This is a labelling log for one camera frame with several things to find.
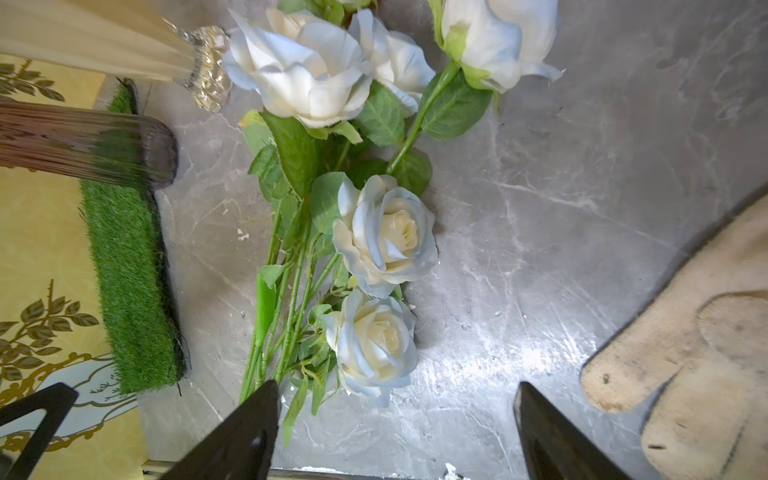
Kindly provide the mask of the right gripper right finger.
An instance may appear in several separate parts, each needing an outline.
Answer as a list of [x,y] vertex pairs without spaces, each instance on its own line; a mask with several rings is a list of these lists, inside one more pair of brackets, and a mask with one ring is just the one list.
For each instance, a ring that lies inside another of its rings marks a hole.
[[518,386],[514,416],[531,479],[629,479],[529,382]]

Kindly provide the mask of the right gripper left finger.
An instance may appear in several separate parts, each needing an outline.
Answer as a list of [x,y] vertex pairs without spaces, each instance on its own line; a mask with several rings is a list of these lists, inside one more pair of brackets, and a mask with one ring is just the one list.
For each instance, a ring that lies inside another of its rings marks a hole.
[[279,387],[269,380],[167,473],[165,479],[268,477],[278,435]]

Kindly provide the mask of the white rose flower large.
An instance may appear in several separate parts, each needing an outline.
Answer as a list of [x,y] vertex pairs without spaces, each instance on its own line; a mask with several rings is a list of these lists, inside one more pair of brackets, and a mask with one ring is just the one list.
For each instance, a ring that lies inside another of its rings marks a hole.
[[493,98],[525,76],[549,82],[563,71],[545,62],[557,30],[556,1],[431,1],[435,40],[450,63],[428,85],[408,135],[387,172],[405,163],[416,138],[463,135]]

